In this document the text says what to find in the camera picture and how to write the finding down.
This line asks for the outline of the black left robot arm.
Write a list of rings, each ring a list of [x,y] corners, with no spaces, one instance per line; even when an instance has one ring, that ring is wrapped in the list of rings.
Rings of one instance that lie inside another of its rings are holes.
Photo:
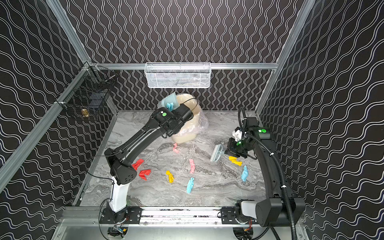
[[[159,137],[167,138],[177,134],[185,123],[193,119],[192,110],[180,104],[173,111],[165,107],[156,109],[147,123],[121,146],[104,152],[114,181],[112,199],[109,208],[118,213],[127,206],[130,183],[136,178],[137,171],[132,166],[143,150]]]

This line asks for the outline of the pale green dustpan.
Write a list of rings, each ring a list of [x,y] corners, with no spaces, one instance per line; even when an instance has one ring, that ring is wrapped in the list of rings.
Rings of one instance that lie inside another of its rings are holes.
[[[174,109],[177,109],[180,104],[178,102],[178,99],[177,99],[177,94],[176,93],[172,93],[170,95],[168,95],[167,97],[165,97],[164,99],[162,99],[159,103],[158,103],[158,107],[164,107],[166,108],[166,105],[167,103],[174,103]]]

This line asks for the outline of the pale green hand brush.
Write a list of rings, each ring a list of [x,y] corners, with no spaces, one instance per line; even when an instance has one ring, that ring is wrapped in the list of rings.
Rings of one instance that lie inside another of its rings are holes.
[[[222,155],[226,153],[227,148],[225,148],[222,144],[216,145],[212,156],[210,158],[211,162],[218,162]]]

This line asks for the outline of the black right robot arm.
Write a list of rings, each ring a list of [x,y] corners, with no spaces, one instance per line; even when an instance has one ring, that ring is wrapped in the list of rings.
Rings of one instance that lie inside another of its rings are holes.
[[[250,219],[262,227],[291,227],[298,222],[305,210],[305,201],[295,195],[288,184],[276,153],[275,136],[267,128],[249,127],[243,136],[241,128],[233,131],[225,154],[230,157],[250,157],[253,151],[258,160],[266,188],[266,199],[260,202],[239,200],[235,205],[240,222]]]

